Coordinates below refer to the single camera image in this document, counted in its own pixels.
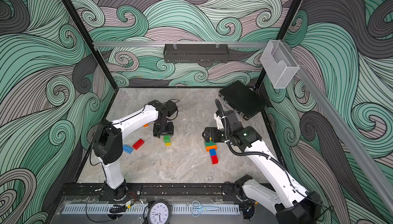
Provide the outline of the green square lego brick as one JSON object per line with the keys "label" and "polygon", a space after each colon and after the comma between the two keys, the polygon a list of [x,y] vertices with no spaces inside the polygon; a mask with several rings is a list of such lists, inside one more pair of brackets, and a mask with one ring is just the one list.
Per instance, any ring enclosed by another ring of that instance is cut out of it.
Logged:
{"label": "green square lego brick", "polygon": [[170,144],[171,143],[171,136],[165,135],[164,136],[164,143],[165,144]]}

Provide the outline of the red long lego brick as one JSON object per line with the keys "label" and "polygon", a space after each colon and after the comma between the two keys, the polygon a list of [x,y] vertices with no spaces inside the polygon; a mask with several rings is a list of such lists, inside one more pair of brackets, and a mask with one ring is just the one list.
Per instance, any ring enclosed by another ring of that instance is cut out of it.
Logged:
{"label": "red long lego brick", "polygon": [[142,139],[139,139],[132,147],[134,148],[134,150],[138,150],[143,144],[144,141]]}

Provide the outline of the light blue lego brick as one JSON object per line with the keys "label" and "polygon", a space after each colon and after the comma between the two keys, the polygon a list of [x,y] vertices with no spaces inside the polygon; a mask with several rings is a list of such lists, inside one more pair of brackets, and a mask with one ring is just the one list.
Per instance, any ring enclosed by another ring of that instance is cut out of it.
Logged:
{"label": "light blue lego brick", "polygon": [[134,151],[134,148],[130,147],[128,145],[123,145],[123,151],[128,153],[128,154],[132,154],[132,152]]}

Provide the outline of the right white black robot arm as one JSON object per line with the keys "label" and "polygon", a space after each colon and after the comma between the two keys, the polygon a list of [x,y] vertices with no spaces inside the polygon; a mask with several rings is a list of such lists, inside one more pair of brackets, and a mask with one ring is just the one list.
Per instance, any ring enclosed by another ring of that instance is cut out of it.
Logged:
{"label": "right white black robot arm", "polygon": [[236,156],[250,158],[269,181],[271,188],[245,175],[235,181],[236,196],[264,206],[280,224],[315,224],[322,215],[322,200],[298,183],[270,152],[257,131],[248,126],[229,128],[206,127],[202,137],[207,143],[224,143]]}

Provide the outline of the green long lego brick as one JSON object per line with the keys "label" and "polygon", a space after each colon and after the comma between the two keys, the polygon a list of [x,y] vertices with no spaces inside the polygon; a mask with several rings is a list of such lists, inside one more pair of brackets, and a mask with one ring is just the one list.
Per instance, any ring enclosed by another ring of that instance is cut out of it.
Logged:
{"label": "green long lego brick", "polygon": [[207,146],[212,146],[212,145],[217,145],[217,144],[214,142],[204,142],[204,145],[205,145],[205,147],[207,147]]}

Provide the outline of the blue square lego brick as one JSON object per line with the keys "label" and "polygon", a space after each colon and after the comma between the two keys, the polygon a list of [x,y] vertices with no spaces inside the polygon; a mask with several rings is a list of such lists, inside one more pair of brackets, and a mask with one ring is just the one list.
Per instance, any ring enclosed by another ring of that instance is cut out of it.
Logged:
{"label": "blue square lego brick", "polygon": [[210,149],[210,150],[209,150],[209,154],[210,154],[210,156],[216,156],[216,155],[217,155],[215,149]]}

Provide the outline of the orange long lego brick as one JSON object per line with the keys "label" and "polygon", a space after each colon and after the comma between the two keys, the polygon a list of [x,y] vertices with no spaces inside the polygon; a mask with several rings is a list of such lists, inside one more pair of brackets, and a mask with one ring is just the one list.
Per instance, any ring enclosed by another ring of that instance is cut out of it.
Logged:
{"label": "orange long lego brick", "polygon": [[218,148],[217,145],[207,146],[206,151],[209,152],[212,149],[217,150],[217,148]]}

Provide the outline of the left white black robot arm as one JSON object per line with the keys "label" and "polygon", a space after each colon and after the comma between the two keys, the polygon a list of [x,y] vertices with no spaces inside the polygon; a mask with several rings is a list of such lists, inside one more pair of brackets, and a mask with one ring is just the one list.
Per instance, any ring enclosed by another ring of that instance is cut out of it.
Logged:
{"label": "left white black robot arm", "polygon": [[126,181],[121,171],[120,158],[123,153],[123,140],[144,125],[153,122],[153,136],[172,136],[174,125],[170,119],[178,112],[176,102],[164,103],[153,100],[140,110],[123,118],[99,123],[93,139],[93,152],[97,156],[105,175],[105,185],[109,189],[125,195]]}

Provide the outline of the red square lego brick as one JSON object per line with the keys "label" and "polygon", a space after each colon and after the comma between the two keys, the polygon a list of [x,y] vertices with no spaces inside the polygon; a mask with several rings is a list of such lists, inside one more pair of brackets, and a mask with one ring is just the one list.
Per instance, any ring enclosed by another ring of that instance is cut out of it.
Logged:
{"label": "red square lego brick", "polygon": [[212,155],[210,158],[211,158],[211,163],[213,165],[215,165],[219,162],[217,155]]}

